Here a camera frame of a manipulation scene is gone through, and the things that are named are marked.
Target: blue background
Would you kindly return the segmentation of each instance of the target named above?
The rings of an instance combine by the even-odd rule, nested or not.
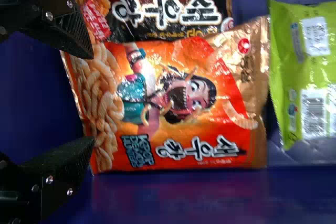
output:
[[[312,4],[330,0],[281,1]],[[233,4],[236,23],[267,14],[265,0],[233,0]],[[0,150],[22,163],[82,136],[59,52],[22,34],[1,44],[0,51]],[[297,159],[279,148],[271,103],[266,125],[270,164],[297,164]],[[318,146],[309,146],[304,152],[314,148]],[[330,156],[319,154],[317,160],[334,160],[333,149],[330,151]],[[88,172],[79,194],[43,223],[336,223],[335,182],[333,167],[94,178]]]

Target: cartoon man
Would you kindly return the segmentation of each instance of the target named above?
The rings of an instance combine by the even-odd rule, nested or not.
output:
[[[160,115],[178,123],[216,102],[216,87],[210,80],[194,72],[180,73],[171,66],[164,66],[165,71],[156,79],[142,48],[133,42],[124,48],[134,74],[126,76],[117,93],[124,103],[123,121],[138,125],[138,134],[148,134],[151,139],[159,128]]]

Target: teal shirt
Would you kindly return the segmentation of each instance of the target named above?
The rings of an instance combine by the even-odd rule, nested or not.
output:
[[[134,81],[124,80],[119,84],[117,92],[125,107],[123,122],[139,125],[142,124],[141,112],[145,107],[144,101],[147,92],[145,77],[140,73],[135,75],[137,78]]]

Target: chip bag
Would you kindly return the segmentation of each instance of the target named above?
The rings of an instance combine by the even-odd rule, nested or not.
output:
[[[284,148],[336,136],[336,2],[269,6],[270,90]]]
[[[76,0],[92,42],[177,40],[233,27],[231,0]]]
[[[264,167],[268,22],[175,42],[94,44],[62,53],[91,166],[111,170]]]

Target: red snack bag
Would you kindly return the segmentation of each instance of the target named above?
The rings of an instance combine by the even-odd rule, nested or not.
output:
[[[84,5],[87,0],[76,0]],[[233,27],[231,0],[93,0],[112,30],[109,41],[177,40]]]
[[[264,167],[267,28],[261,17],[205,38],[94,44],[94,60],[63,54],[93,171]]]

